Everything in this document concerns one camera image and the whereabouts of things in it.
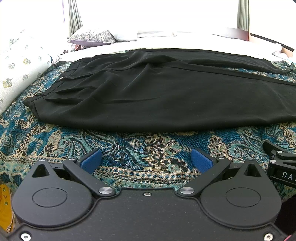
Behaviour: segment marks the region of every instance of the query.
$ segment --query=bed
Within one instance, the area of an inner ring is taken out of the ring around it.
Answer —
[[[61,55],[60,61],[26,88],[0,116],[0,180],[15,191],[38,159],[46,158],[50,163],[57,163],[68,157],[79,158],[100,148],[102,163],[93,175],[117,191],[121,187],[178,189],[200,174],[190,160],[194,147],[211,156],[225,156],[234,162],[253,157],[264,170],[269,161],[262,148],[265,140],[296,153],[296,122],[175,133],[100,132],[43,123],[23,105],[27,97],[48,89],[75,60],[140,48],[208,49],[265,58],[290,72],[280,75],[251,69],[228,69],[296,82],[295,65],[288,65],[272,55],[280,48],[278,45],[256,47],[250,42],[219,36],[200,41],[189,41],[191,39],[196,38],[187,34],[138,38],[138,41],[119,42]],[[279,183],[274,185],[283,201],[296,194],[296,189]]]

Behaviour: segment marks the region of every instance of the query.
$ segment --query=white wall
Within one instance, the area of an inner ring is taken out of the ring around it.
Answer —
[[[20,29],[40,34],[66,35],[61,0],[2,0],[1,35]]]
[[[250,33],[296,49],[296,3],[293,0],[249,0]]]
[[[83,25],[139,29],[237,27],[238,0],[77,0]]]

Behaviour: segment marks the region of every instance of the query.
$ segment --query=floral pillow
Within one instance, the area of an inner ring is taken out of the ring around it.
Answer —
[[[69,38],[68,42],[85,47],[96,47],[114,44],[116,39],[106,29],[87,29],[82,27]]]

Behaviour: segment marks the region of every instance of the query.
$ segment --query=white bed sheet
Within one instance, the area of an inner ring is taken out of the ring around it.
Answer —
[[[181,34],[175,37],[147,37],[138,38],[137,41],[118,42],[111,45],[92,47],[84,50],[66,53],[60,56],[59,61],[76,61],[81,58],[94,57],[100,54],[109,54],[119,51],[140,48],[183,48],[203,49],[224,53],[248,55],[269,61],[282,61],[283,59],[272,55],[281,50],[280,44],[268,43],[265,45],[231,39],[216,35]]]

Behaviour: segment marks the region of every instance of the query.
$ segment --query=blue gripper pad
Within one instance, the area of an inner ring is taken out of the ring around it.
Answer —
[[[84,161],[82,161],[80,164],[80,167],[83,170],[87,171],[89,174],[92,174],[101,164],[101,161],[102,161],[102,151],[97,150],[95,153],[93,153]]]
[[[201,154],[196,149],[192,149],[191,151],[191,161],[201,173],[206,172],[213,166],[212,160]]]

